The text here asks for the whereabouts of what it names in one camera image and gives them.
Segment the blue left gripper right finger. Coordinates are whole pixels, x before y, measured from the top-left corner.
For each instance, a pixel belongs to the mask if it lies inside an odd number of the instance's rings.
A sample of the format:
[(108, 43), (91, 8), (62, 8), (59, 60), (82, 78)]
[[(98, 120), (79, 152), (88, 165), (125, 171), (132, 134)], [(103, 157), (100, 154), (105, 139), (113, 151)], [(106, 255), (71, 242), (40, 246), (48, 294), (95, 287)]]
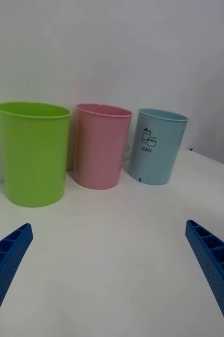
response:
[(224, 242), (193, 220), (185, 235), (224, 317)]

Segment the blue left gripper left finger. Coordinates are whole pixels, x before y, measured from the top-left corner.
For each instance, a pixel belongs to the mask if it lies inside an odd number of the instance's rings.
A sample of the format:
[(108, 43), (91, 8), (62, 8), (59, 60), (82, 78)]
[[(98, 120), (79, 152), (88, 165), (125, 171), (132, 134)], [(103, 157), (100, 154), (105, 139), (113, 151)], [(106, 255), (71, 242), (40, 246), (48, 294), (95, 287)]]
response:
[(32, 227), (26, 223), (0, 241), (0, 307), (32, 240)]

